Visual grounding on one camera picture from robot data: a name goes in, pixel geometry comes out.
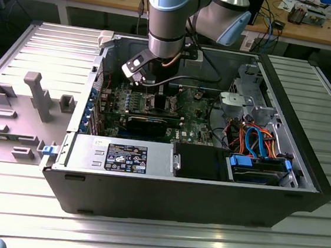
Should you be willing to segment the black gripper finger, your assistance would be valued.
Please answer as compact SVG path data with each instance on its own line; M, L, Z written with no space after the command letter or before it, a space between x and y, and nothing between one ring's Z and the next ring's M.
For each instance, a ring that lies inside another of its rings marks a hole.
M167 84L160 85L157 92L155 93L155 109L165 109L166 99L167 99Z

